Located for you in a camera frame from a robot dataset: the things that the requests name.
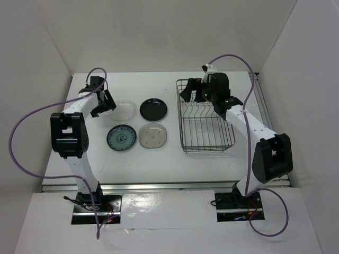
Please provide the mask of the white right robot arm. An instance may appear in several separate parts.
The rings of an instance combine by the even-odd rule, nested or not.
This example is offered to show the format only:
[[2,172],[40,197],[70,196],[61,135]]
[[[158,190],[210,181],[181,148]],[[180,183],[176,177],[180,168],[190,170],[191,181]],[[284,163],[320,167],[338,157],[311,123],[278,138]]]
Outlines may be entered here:
[[210,103],[217,115],[247,139],[248,169],[246,177],[232,186],[230,202],[234,206],[244,207],[266,183],[293,170],[289,136],[267,128],[245,108],[245,103],[232,96],[226,74],[189,78],[180,98],[188,103],[192,96],[196,103]]

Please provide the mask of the clear textured glass plate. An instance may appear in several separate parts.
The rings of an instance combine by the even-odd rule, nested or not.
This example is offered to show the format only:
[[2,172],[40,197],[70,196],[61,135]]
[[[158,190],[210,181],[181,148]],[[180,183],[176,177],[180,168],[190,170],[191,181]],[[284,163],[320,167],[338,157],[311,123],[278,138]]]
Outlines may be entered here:
[[133,101],[118,101],[113,110],[111,119],[114,121],[128,121],[136,114],[136,104]]

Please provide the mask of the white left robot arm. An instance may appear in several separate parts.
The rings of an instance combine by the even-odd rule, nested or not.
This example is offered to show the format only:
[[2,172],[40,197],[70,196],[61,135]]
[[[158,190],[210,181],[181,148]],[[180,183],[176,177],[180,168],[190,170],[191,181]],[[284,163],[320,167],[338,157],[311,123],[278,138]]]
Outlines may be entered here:
[[88,160],[90,141],[85,119],[114,111],[117,106],[110,92],[104,88],[106,80],[103,77],[92,76],[86,80],[89,83],[79,91],[79,97],[87,97],[73,102],[63,112],[51,115],[51,145],[77,176],[77,195],[71,202],[88,211],[99,211],[105,199]]

